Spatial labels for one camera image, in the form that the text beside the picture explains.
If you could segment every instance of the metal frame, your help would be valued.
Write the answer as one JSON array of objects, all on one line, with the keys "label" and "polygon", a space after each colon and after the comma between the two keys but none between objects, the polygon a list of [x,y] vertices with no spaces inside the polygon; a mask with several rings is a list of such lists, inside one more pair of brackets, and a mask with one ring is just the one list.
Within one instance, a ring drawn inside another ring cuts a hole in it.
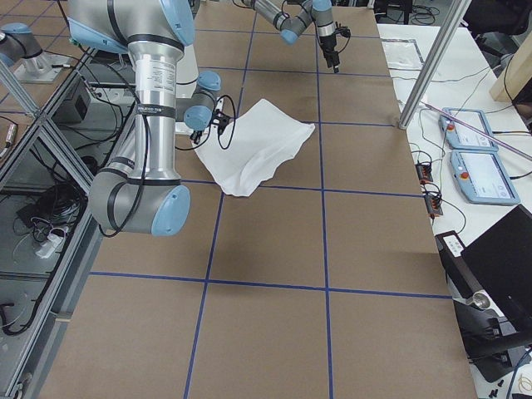
[{"label": "metal frame", "polygon": [[399,119],[399,128],[406,129],[410,124],[416,109],[419,106],[419,101],[426,92],[427,87],[431,83],[432,77],[436,72],[446,49],[449,47],[452,38],[455,35],[456,29],[460,25],[460,22],[466,14],[471,0],[453,0],[451,8],[447,13],[446,19],[436,36],[436,40],[431,47],[429,55],[426,59],[425,65],[419,74],[419,77],[412,88],[408,100],[406,100],[405,108],[401,113]]},{"label": "metal frame", "polygon": [[[83,68],[86,59],[87,55],[76,66],[78,70]],[[88,193],[93,176],[51,118],[77,78],[77,74],[71,71],[46,105],[39,109],[17,78],[0,61],[0,79],[24,111],[33,117],[32,124],[14,147],[13,153],[0,166],[0,190],[39,139],[81,189]],[[20,362],[9,369],[6,375],[7,391],[0,392],[0,399],[12,399],[20,393],[23,393],[25,398],[37,397],[66,331],[64,322],[68,321],[76,306],[100,242],[101,234],[97,223],[91,217],[90,211],[84,209],[69,245],[57,265],[54,278],[39,304],[32,326],[24,333],[25,342],[18,356]]]}]

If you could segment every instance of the black cable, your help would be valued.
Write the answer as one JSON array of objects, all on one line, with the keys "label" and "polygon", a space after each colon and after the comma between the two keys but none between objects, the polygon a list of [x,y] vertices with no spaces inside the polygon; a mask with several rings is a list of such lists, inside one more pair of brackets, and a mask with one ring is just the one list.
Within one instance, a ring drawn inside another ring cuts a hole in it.
[{"label": "black cable", "polygon": [[[104,62],[100,62],[99,60],[97,60],[95,57],[92,56],[92,54],[89,54],[89,52],[87,50],[85,50],[82,46],[78,46],[78,47],[80,48],[80,50],[87,57],[92,58],[92,60],[94,62],[97,62],[97,63],[103,65],[104,67],[109,69],[111,72],[113,72],[115,75],[117,75],[118,78],[126,85],[127,89],[130,91],[130,93],[135,98],[136,104],[140,104],[140,99],[136,95],[135,89],[133,89],[131,84],[115,68],[113,68],[110,65],[105,64]],[[139,188],[136,191],[135,199],[133,200],[133,205],[131,206],[130,211],[128,212],[128,214],[124,218],[124,221],[122,222],[122,224],[120,226],[118,226],[118,229],[116,229],[111,234],[107,234],[105,231],[103,231],[103,228],[101,227],[101,225],[98,225],[98,229],[100,230],[101,234],[104,237],[107,237],[107,238],[116,237],[124,229],[126,224],[131,220],[131,218],[133,217],[135,212],[138,210],[139,205],[140,205],[140,199],[142,197],[142,193],[144,192],[145,177],[146,177],[146,167],[147,167],[147,164],[148,164],[148,154],[149,154],[149,147],[150,147],[151,132],[150,132],[150,124],[148,123],[148,118],[146,117],[146,115],[142,116],[142,120],[144,122],[144,127],[145,127],[145,152],[144,152],[144,159],[143,159],[143,165],[142,165],[142,173],[141,173],[141,176],[140,176]]]},{"label": "black cable", "polygon": [[519,370],[519,367],[521,367],[523,365],[523,363],[525,362],[526,357],[530,355],[530,352],[532,352],[532,347],[529,347],[526,350],[526,352],[523,354],[521,359],[519,359],[519,361],[515,365],[514,372],[512,373],[512,379],[510,380],[510,384],[508,386],[508,391],[506,392],[506,399],[510,399],[510,394],[512,392],[512,387],[514,386],[515,377],[517,376],[517,370]]},{"label": "black cable", "polygon": [[222,150],[227,150],[227,149],[231,146],[231,142],[233,141],[234,128],[236,127],[236,107],[234,106],[234,101],[233,101],[233,99],[231,98],[231,96],[229,96],[229,95],[227,95],[227,94],[224,94],[223,96],[221,96],[221,97],[219,98],[219,100],[222,100],[222,99],[224,99],[224,98],[229,99],[229,101],[231,102],[231,108],[233,109],[233,120],[234,120],[234,122],[233,122],[233,128],[231,129],[231,136],[229,137],[229,142],[227,143],[226,146],[224,146],[224,145],[222,144],[222,141],[221,141],[221,136],[222,136],[222,135],[221,135],[220,133],[218,133],[218,144],[219,144],[220,148],[221,148]]},{"label": "black cable", "polygon": [[462,226],[462,228],[460,229],[460,231],[457,232],[457,234],[460,234],[462,231],[464,231],[464,229],[466,228],[467,226],[467,217],[466,217],[466,214],[464,214],[464,212],[462,212],[462,210],[460,208],[458,208],[456,205],[452,204],[451,202],[449,201],[446,201],[444,199],[441,199],[441,202],[445,202],[446,204],[452,206],[454,209],[456,209],[458,212],[460,212],[460,214],[462,215],[462,217],[464,218],[464,225]]},{"label": "black cable", "polygon": [[[480,71],[478,72],[475,72],[475,73],[471,73],[470,75],[466,75],[466,76],[463,76],[463,77],[460,77],[458,79],[445,79],[444,81],[431,81],[431,83],[450,83],[450,82],[458,82],[458,81],[463,81],[464,79],[468,78],[468,77],[473,77],[473,76],[476,76],[480,73],[482,73],[483,71],[485,71],[486,69],[490,68],[489,66],[487,66],[486,68],[482,68]],[[417,80],[417,77],[402,77],[402,76],[393,76],[392,79],[401,79],[402,81],[416,81]]]},{"label": "black cable", "polygon": [[508,91],[508,86],[506,85],[506,75],[508,75],[508,70],[510,69],[510,64],[511,64],[513,59],[514,58],[511,57],[510,60],[508,61],[508,65],[506,65],[505,75],[502,78],[502,82],[503,82],[503,85],[505,87],[506,95],[508,96],[508,98],[510,98],[510,102],[512,103],[512,105],[515,105],[515,99],[512,98],[512,96],[510,95],[510,92]]},{"label": "black cable", "polygon": [[429,160],[426,161],[426,162],[421,162],[421,163],[424,164],[424,165],[426,165],[427,163],[430,164],[430,165],[432,165],[432,156],[431,156],[428,152],[426,152],[426,151],[424,151],[424,150],[414,150],[414,151],[410,151],[410,152],[411,152],[412,154],[417,154],[417,162],[418,162],[418,163],[419,163],[419,155],[421,155],[421,154],[425,154],[426,156],[429,157]]},{"label": "black cable", "polygon": [[179,151],[192,151],[192,150],[195,150],[196,148],[200,148],[203,144],[205,144],[207,140],[209,139],[209,137],[210,137],[210,126],[209,126],[209,133],[207,134],[207,137],[205,138],[205,140],[200,142],[198,145],[195,145],[190,148],[181,148],[181,147],[178,147],[177,145],[174,145],[174,148]]},{"label": "black cable", "polygon": [[524,136],[532,136],[532,131],[492,131],[494,135],[508,135],[512,133],[524,133]]},{"label": "black cable", "polygon": [[237,4],[237,3],[235,2],[235,0],[232,0],[232,2],[233,2],[233,5],[235,5],[235,6],[238,7],[238,8],[245,8],[245,9],[247,9],[247,10],[252,10],[252,8],[246,6],[246,5],[244,4],[244,2],[242,2],[242,4],[244,4],[243,6],[240,6],[239,4]]},{"label": "black cable", "polygon": [[107,152],[106,157],[104,158],[103,162],[101,162],[101,165],[100,165],[101,168],[107,165],[107,162],[109,161],[109,158],[111,157],[111,153],[113,152],[116,144],[118,143],[118,137],[120,137],[122,133],[124,132],[124,128],[126,127],[126,122],[130,119],[131,114],[133,113],[134,109],[135,109],[135,102],[133,101],[133,103],[130,106],[130,109],[127,111],[126,117],[122,121],[120,128],[116,132],[116,140],[113,142],[111,148],[109,149],[109,152]]},{"label": "black cable", "polygon": [[530,175],[532,175],[532,170],[529,173],[525,173],[524,175],[521,175],[521,176],[511,176],[510,180],[523,179],[524,177],[530,176]]},{"label": "black cable", "polygon": [[501,111],[507,110],[508,108],[511,108],[512,106],[514,106],[514,105],[512,104],[511,106],[505,106],[504,108],[500,108],[499,110],[487,111],[487,112],[484,112],[484,113],[485,114],[495,114],[496,112],[501,112]]},{"label": "black cable", "polygon": [[61,15],[63,16],[63,19],[65,20],[66,27],[70,29],[70,23],[68,22],[67,14],[65,13],[65,10],[63,6],[61,5],[61,0],[56,0],[57,6],[59,7],[59,11],[61,11]]},{"label": "black cable", "polygon": [[83,137],[83,138],[85,138],[87,140],[90,140],[90,141],[94,141],[96,143],[105,143],[106,141],[112,140],[113,138],[116,137],[116,133],[113,132],[110,136],[106,137],[105,139],[94,139],[92,137],[89,137],[88,135],[85,135],[85,134],[81,133],[78,129],[76,129],[76,128],[72,127],[72,126],[63,125],[63,124],[59,124],[57,126],[67,128],[69,131],[73,131],[77,135],[80,135],[81,137]]},{"label": "black cable", "polygon": [[412,11],[412,25],[433,25],[436,22],[436,16],[440,14],[439,8],[424,5],[414,5]]},{"label": "black cable", "polygon": [[15,122],[13,119],[9,119],[8,117],[6,117],[6,116],[1,116],[1,115],[0,115],[0,118],[5,119],[6,121],[9,121],[9,122],[13,123],[14,125],[17,125],[17,126],[18,126],[18,123]]}]

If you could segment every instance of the white label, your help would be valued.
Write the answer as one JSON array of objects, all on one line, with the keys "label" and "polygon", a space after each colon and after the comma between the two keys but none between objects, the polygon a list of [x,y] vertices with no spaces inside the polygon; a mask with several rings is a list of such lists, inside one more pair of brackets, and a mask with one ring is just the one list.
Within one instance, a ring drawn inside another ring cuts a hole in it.
[{"label": "white label", "polygon": [[481,198],[511,198],[491,154],[462,153],[476,194]]},{"label": "white label", "polygon": [[[482,119],[480,118],[480,114],[478,112],[453,111],[451,115],[456,116],[461,121],[464,121],[466,124],[477,128],[479,131],[486,133],[484,125],[482,124]],[[490,141],[488,139],[471,130],[469,127],[461,125],[460,122],[455,123],[455,129],[456,134],[458,135],[458,140],[463,145],[475,145],[479,147],[490,146]]]},{"label": "white label", "polygon": [[447,247],[451,250],[455,258],[461,256],[464,247],[462,247],[462,244],[460,244],[460,241],[458,241],[458,238],[455,235],[447,235],[443,240],[446,242]]},{"label": "white label", "polygon": [[175,96],[175,65],[140,59],[136,62],[136,90],[163,91]]}]

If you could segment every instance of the brown paper table surface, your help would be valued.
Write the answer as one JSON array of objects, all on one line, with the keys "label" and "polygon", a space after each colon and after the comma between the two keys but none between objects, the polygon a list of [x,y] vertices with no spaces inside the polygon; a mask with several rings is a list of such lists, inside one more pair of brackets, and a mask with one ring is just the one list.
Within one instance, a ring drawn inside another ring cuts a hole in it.
[{"label": "brown paper table surface", "polygon": [[[49,3],[2,7],[53,46]],[[377,26],[334,16],[353,35],[339,74],[312,31],[288,47],[254,12],[202,3],[199,68],[239,114],[266,98],[316,130],[247,199],[178,153],[185,228],[104,241],[40,398],[475,397]]]}]

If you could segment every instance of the table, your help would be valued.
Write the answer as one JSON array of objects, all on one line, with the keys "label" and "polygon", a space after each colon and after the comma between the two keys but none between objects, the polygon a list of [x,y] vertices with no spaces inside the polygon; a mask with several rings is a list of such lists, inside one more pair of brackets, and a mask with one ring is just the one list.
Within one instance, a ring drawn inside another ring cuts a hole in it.
[{"label": "table", "polygon": [[264,97],[316,131],[248,199],[178,153],[187,225],[103,242],[40,398],[475,397],[372,11],[334,13],[338,75],[312,35],[202,5],[200,69],[239,113]]},{"label": "table", "polygon": [[[438,31],[437,27],[379,25],[378,28],[382,38],[415,39],[425,59]],[[487,117],[493,131],[526,130],[523,121],[513,107],[504,109],[509,104],[495,102],[491,99],[489,89],[495,83],[496,78],[491,70],[486,68],[488,68],[488,64],[478,50],[469,32],[464,28],[459,28],[433,77],[434,82],[429,86],[424,101],[439,108],[445,106],[460,108],[465,104],[466,108],[484,110],[488,112]],[[435,82],[459,79],[479,71],[480,73],[459,82]],[[392,76],[405,78],[415,77],[417,73],[414,71],[391,70]],[[399,78],[394,79],[394,87],[400,103],[406,102],[413,83],[414,81],[405,81]],[[428,140],[432,140],[438,145],[441,145],[443,136],[437,125],[437,116],[429,111],[423,111],[421,116],[419,114],[418,111],[407,130],[409,141],[414,144],[411,148],[412,150],[416,150],[416,145],[419,145],[422,150],[428,152],[436,160],[441,157],[441,150],[423,138],[421,125],[424,129],[424,136]],[[532,154],[532,138],[530,136],[501,136],[499,136],[500,139],[505,140],[528,154]],[[446,155],[444,161],[443,163],[436,164],[433,175],[436,178],[436,183],[441,187],[443,198],[456,205],[465,213],[467,224],[464,231],[460,233],[460,237],[467,245],[482,235],[491,225],[508,213],[512,207],[469,204],[461,195],[454,181],[449,162],[450,147],[445,145],[445,150]],[[527,160],[505,149],[501,148],[499,154],[510,175],[522,175],[532,170],[532,164]],[[443,168],[440,174],[439,170],[441,165]],[[521,180],[513,180],[513,182],[520,195],[521,203],[526,208],[532,209],[532,179],[529,177]],[[448,204],[443,204],[442,208],[444,215],[436,218],[433,225],[434,234],[461,229],[463,219],[460,214]],[[506,377],[503,387],[497,387],[496,384],[488,384],[475,367],[472,367],[471,371],[475,378],[479,397],[487,397],[490,391],[496,388],[505,392],[510,382],[510,377]],[[532,375],[532,367],[530,365],[522,367],[520,371],[528,377]]]}]

